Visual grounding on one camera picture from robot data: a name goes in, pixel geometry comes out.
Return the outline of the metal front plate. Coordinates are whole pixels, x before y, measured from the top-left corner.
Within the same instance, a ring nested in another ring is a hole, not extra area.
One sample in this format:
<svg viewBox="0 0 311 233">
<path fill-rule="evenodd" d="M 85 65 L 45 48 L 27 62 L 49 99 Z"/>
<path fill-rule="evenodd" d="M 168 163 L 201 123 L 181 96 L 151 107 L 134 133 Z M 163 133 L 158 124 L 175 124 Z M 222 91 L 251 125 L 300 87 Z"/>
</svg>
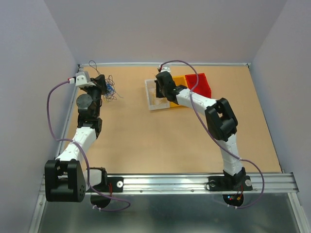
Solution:
<svg viewBox="0 0 311 233">
<path fill-rule="evenodd" d="M 223 203 L 221 195 L 137 195 L 121 212 L 82 203 L 46 202 L 32 233 L 308 233 L 294 194 L 265 194 L 246 209 Z"/>
</svg>

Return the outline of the red plastic bin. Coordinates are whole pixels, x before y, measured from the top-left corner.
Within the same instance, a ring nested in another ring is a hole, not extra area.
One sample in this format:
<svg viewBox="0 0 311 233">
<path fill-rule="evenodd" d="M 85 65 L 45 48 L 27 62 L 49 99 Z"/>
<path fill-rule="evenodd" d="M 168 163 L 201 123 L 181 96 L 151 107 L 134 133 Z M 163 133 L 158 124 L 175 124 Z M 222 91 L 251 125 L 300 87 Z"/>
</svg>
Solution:
<svg viewBox="0 0 311 233">
<path fill-rule="evenodd" d="M 207 98 L 212 97 L 212 90 L 209 86 L 205 73 L 198 73 L 199 83 L 194 88 L 193 92 L 202 95 Z M 187 74 L 185 75 L 185 79 L 187 82 L 187 86 L 189 89 L 192 89 L 197 81 L 197 77 L 195 74 Z"/>
</svg>

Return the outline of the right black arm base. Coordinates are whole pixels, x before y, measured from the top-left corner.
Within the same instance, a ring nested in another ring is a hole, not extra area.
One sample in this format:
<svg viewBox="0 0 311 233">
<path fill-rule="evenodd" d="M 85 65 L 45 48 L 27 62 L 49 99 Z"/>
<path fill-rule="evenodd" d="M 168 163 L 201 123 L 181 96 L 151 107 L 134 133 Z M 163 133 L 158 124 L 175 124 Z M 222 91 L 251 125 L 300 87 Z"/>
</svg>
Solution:
<svg viewBox="0 0 311 233">
<path fill-rule="evenodd" d="M 227 176 L 209 176 L 205 187 L 211 192 L 229 192 L 229 191 L 252 191 L 252 184 L 247 185 L 246 181 L 250 180 L 249 176 L 240 179 L 233 179 Z"/>
</svg>

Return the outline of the aluminium rail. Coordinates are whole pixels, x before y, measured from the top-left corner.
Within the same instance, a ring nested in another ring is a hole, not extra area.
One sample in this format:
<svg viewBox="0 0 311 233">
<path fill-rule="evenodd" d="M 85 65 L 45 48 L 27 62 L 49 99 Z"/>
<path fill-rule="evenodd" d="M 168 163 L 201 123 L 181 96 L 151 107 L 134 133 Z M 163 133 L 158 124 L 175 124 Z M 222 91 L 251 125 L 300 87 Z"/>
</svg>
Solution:
<svg viewBox="0 0 311 233">
<path fill-rule="evenodd" d="M 298 193 L 299 188 L 292 173 L 249 173 L 249 182 L 243 188 L 233 191 L 212 191 L 207 183 L 210 176 L 220 173 L 186 174 L 109 174 L 108 178 L 121 178 L 121 183 L 113 182 L 113 195 L 182 195 L 182 194 L 259 194 Z"/>
<path fill-rule="evenodd" d="M 77 97 L 78 89 L 73 85 L 72 87 L 68 88 L 69 90 L 69 102 L 67 103 L 67 115 L 66 118 L 63 120 L 63 129 L 61 134 L 59 135 L 60 138 L 66 138 L 68 136 L 68 131 L 70 128 L 70 123 L 71 123 L 71 117 L 74 109 L 74 101 Z M 58 141 L 57 142 L 57 151 L 54 156 L 54 159 L 56 159 L 65 149 L 66 147 L 66 141 Z"/>
<path fill-rule="evenodd" d="M 161 63 L 158 62 L 124 62 L 124 63 L 97 63 L 97 67 L 160 67 Z M 170 62 L 166 66 L 185 66 L 185 63 Z M 191 66 L 243 66 L 250 67 L 251 63 L 190 63 Z"/>
</svg>

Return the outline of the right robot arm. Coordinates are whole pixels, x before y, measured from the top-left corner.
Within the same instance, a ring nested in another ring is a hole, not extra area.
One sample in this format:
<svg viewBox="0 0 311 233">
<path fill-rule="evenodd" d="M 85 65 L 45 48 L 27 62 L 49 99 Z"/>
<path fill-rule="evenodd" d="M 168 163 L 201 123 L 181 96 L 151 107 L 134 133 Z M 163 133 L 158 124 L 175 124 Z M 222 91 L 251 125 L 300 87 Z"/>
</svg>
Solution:
<svg viewBox="0 0 311 233">
<path fill-rule="evenodd" d="M 239 188 L 246 176 L 237 147 L 238 121 L 227 99 L 211 99 L 192 92 L 184 85 L 176 85 L 167 71 L 156 75 L 156 97 L 166 98 L 177 105 L 194 110 L 206 117 L 207 133 L 219 146 L 223 159 L 223 173 L 219 178 L 209 177 L 211 191 L 229 191 Z"/>
</svg>

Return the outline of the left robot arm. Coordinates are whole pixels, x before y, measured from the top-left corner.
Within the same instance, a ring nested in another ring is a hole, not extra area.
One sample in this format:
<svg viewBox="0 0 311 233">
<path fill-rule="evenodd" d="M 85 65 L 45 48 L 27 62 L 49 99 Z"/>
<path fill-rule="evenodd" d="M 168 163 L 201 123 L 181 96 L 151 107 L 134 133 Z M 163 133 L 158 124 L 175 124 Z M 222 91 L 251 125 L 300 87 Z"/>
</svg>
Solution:
<svg viewBox="0 0 311 233">
<path fill-rule="evenodd" d="M 65 83 L 74 84 L 84 91 L 76 99 L 78 108 L 77 129 L 73 139 L 67 139 L 67 147 L 44 167 L 45 194 L 49 202 L 81 202 L 86 191 L 94 187 L 104 191 L 108 187 L 104 168 L 82 171 L 82 162 L 87 163 L 86 152 L 98 138 L 102 129 L 100 108 L 102 96 L 107 94 L 105 76 L 91 78 L 87 72 L 79 72 Z"/>
</svg>

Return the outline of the aluminium back rail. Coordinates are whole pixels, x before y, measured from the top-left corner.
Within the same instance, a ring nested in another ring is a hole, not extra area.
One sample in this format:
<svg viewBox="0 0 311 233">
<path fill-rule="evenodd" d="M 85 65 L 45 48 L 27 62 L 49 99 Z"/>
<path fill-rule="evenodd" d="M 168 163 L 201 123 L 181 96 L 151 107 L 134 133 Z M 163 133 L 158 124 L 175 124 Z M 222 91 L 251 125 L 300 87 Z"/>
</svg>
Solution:
<svg viewBox="0 0 311 233">
<path fill-rule="evenodd" d="M 124 63 L 97 63 L 97 67 L 160 67 L 161 63 L 158 62 L 124 62 Z M 185 66 L 185 63 L 170 62 L 166 66 Z M 190 63 L 191 66 L 243 66 L 250 67 L 251 63 Z"/>
</svg>

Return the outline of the white plastic bin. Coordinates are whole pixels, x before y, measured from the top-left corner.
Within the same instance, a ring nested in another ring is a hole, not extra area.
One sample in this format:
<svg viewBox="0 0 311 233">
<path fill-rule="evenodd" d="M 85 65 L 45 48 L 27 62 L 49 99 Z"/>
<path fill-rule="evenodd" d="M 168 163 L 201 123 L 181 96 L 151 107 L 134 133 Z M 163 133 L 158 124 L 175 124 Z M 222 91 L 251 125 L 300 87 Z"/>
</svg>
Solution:
<svg viewBox="0 0 311 233">
<path fill-rule="evenodd" d="M 153 79 L 145 80 L 145 91 L 149 111 L 168 109 L 169 102 L 165 98 L 156 97 L 156 83 Z"/>
</svg>

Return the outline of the aluminium left rail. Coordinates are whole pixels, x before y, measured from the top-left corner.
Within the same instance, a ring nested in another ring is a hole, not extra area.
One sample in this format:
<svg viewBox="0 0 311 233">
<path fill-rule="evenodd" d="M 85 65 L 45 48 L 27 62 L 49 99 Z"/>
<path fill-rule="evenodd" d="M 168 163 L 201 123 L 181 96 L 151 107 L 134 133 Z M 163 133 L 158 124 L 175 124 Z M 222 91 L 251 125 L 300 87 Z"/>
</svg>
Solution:
<svg viewBox="0 0 311 233">
<path fill-rule="evenodd" d="M 71 123 L 71 117 L 74 109 L 74 101 L 77 97 L 78 89 L 73 85 L 72 87 L 68 88 L 69 90 L 69 102 L 67 103 L 67 115 L 66 118 L 63 120 L 63 129 L 61 134 L 59 135 L 60 138 L 66 138 L 68 136 L 68 131 L 70 128 L 70 123 Z M 54 156 L 54 159 L 56 159 L 65 149 L 66 147 L 66 141 L 58 141 L 57 142 L 57 151 Z"/>
</svg>

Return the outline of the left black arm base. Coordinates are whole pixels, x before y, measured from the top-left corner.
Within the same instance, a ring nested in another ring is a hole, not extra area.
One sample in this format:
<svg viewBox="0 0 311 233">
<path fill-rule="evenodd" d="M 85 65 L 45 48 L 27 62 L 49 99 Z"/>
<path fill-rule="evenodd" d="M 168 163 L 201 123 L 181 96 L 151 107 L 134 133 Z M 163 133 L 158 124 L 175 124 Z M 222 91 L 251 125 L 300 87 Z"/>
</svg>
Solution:
<svg viewBox="0 0 311 233">
<path fill-rule="evenodd" d="M 108 193 L 110 192 L 110 188 L 112 188 L 112 193 L 122 193 L 123 192 L 123 185 L 117 186 L 118 183 L 124 183 L 124 178 L 120 176 L 112 176 L 106 178 L 107 184 L 104 181 L 97 185 L 93 185 L 93 187 L 100 191 Z"/>
</svg>

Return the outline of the yellow plastic bin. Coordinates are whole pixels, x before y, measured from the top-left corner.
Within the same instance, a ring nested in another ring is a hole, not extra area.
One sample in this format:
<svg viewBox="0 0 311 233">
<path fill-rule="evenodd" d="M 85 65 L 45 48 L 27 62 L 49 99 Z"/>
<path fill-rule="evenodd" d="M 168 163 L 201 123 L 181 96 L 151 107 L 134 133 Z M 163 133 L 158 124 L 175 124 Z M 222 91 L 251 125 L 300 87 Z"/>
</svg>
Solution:
<svg viewBox="0 0 311 233">
<path fill-rule="evenodd" d="M 177 86 L 183 85 L 186 88 L 188 88 L 188 84 L 187 84 L 187 81 L 186 81 L 186 78 L 185 78 L 184 75 L 182 75 L 182 76 L 173 76 L 173 81 L 175 82 L 175 84 Z M 179 107 L 179 105 L 177 105 L 177 104 L 175 104 L 173 102 L 170 102 L 170 108 L 175 108 L 175 107 Z"/>
</svg>

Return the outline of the aluminium front rail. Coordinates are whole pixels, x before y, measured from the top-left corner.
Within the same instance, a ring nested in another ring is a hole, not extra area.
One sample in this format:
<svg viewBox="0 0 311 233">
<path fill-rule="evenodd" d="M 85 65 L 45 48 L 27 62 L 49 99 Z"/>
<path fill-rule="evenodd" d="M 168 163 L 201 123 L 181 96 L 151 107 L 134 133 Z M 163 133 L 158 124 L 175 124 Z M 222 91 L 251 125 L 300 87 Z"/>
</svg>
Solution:
<svg viewBox="0 0 311 233">
<path fill-rule="evenodd" d="M 207 183 L 210 176 L 220 173 L 186 174 L 109 174 L 108 178 L 121 178 L 121 183 L 113 182 L 113 195 L 182 195 L 182 194 L 259 194 L 298 193 L 299 188 L 292 173 L 249 173 L 249 182 L 243 188 L 233 191 L 212 191 Z"/>
</svg>

